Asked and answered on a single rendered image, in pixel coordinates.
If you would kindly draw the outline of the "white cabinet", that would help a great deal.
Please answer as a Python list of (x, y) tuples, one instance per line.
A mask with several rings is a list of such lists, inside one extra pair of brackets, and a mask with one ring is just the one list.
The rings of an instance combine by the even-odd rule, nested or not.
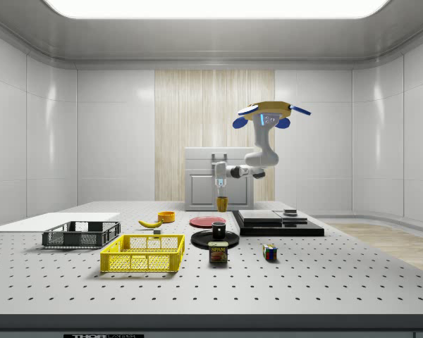
[[(215, 185), (214, 164), (244, 164), (244, 157), (252, 147), (186, 147), (185, 148), (185, 209), (187, 211), (216, 211), (218, 189)], [(253, 178), (229, 177), (224, 192), (228, 210), (252, 209), (254, 206)]]

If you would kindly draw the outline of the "red plate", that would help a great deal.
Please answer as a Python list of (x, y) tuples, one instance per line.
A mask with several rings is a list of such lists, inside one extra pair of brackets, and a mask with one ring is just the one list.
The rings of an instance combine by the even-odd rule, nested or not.
[(214, 223), (225, 223), (226, 220), (216, 216), (199, 216), (190, 219), (190, 225), (198, 228), (212, 228)]

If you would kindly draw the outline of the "black plate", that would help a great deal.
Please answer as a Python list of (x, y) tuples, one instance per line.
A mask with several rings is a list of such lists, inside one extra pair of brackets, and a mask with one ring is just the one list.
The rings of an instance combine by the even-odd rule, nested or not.
[(204, 230), (196, 232), (191, 236), (191, 242), (202, 249), (208, 249), (208, 243), (210, 242), (227, 242), (228, 248), (232, 248), (239, 243), (240, 237), (230, 231), (225, 232), (225, 236), (222, 239), (215, 238), (212, 230)]

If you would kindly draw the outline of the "flat-sided can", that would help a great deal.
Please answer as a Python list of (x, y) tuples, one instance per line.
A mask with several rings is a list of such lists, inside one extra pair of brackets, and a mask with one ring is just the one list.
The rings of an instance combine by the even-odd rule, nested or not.
[(227, 263), (228, 262), (228, 242), (212, 241), (208, 242), (209, 262)]

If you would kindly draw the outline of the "black stove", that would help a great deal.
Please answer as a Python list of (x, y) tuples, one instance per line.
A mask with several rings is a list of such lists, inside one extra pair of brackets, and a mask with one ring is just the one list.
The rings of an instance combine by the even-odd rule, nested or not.
[(324, 229), (296, 209), (239, 210), (233, 215), (243, 236), (324, 236)]

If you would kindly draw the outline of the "drone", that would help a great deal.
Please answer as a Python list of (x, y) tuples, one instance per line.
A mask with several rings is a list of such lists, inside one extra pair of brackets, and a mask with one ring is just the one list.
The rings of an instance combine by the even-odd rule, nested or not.
[(290, 126), (290, 120), (288, 117), (290, 116), (292, 110), (304, 113), (305, 115), (311, 115), (309, 111), (306, 111), (305, 109), (297, 106), (293, 106), (290, 103), (283, 101), (263, 101), (250, 104), (248, 107), (239, 110), (239, 118), (233, 121), (233, 128), (239, 129), (244, 127), (247, 122), (249, 120), (253, 120), (256, 115), (276, 113), (281, 115), (279, 122), (276, 124), (276, 127), (279, 129), (286, 129)]

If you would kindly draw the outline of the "yellow basket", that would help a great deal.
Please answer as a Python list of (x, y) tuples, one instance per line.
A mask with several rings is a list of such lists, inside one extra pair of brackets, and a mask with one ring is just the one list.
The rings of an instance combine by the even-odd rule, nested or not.
[(176, 272), (185, 251), (183, 234), (123, 234), (100, 252), (102, 272)]

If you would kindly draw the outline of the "dark grey basket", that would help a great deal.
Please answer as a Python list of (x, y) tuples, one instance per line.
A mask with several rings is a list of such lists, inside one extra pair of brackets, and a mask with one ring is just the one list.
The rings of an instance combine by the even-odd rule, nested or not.
[(101, 248), (120, 232), (120, 222), (70, 221), (44, 231), (42, 245), (62, 249)]

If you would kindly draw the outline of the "white board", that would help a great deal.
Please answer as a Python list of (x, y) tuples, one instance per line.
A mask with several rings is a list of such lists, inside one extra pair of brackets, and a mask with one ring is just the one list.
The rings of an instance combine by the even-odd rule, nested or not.
[(46, 213), (0, 226), (0, 232), (43, 232), (70, 221), (106, 221), (119, 213)]

